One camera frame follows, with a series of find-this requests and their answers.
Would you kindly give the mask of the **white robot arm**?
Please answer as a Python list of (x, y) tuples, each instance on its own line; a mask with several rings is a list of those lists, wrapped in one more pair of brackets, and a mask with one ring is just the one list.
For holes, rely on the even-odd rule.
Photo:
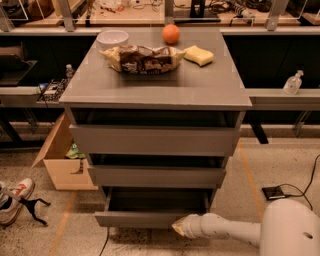
[(260, 256), (320, 256), (320, 218), (290, 199), (270, 203), (260, 223), (232, 221), (207, 213), (185, 216), (172, 227), (190, 239), (228, 236), (258, 247)]

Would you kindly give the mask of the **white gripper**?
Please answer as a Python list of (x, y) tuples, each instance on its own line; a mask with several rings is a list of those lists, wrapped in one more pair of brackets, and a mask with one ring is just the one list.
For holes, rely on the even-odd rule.
[(202, 229), (203, 217), (196, 214), (188, 215), (180, 218), (172, 224), (172, 228), (179, 235), (191, 239), (205, 238), (205, 233)]

